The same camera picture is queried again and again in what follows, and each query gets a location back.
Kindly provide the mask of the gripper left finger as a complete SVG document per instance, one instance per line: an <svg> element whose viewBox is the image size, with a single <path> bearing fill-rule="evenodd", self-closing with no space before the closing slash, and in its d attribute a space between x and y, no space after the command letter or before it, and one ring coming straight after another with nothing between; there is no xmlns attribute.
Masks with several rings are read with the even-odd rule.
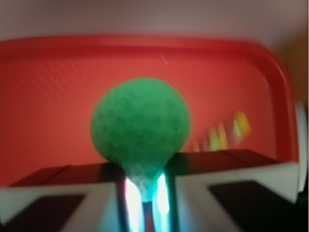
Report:
<svg viewBox="0 0 309 232"><path fill-rule="evenodd" d="M123 232L124 172L113 163L43 168L0 189L3 232Z"/></svg>

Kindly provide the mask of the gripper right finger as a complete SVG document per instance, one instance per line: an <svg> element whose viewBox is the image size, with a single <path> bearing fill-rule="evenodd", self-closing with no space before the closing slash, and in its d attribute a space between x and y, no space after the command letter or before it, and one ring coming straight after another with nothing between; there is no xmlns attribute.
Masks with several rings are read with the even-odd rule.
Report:
<svg viewBox="0 0 309 232"><path fill-rule="evenodd" d="M168 162L174 232L298 232L298 169L250 150L178 153Z"/></svg>

